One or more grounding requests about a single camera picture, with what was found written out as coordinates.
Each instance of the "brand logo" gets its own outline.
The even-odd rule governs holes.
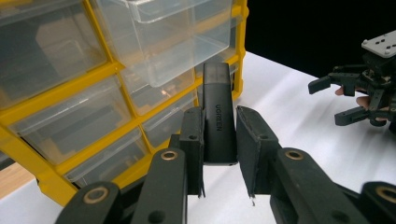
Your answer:
[[[216,131],[222,130],[221,105],[216,105]]]

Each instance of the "wooden floor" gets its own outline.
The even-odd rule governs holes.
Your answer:
[[[33,179],[35,179],[35,177],[16,162],[8,166],[6,169],[1,170],[0,199]]]

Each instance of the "wooden surface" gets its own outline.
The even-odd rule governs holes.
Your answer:
[[[16,162],[0,171],[0,199],[35,177]]]

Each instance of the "black background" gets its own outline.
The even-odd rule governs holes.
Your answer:
[[[362,63],[364,39],[396,30],[396,0],[247,0],[246,49],[315,77]]]

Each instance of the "white table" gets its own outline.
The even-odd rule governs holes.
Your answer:
[[[308,152],[325,173],[344,187],[361,191],[367,181],[396,185],[396,137],[367,120],[345,127],[333,115],[357,106],[352,97],[335,96],[332,86],[314,95],[316,79],[247,53],[244,90],[234,105],[257,110],[282,147]],[[249,199],[239,166],[206,166],[206,198],[189,196],[188,223],[275,223],[269,196]],[[53,223],[62,207],[40,193],[35,181],[0,201],[0,223]]]

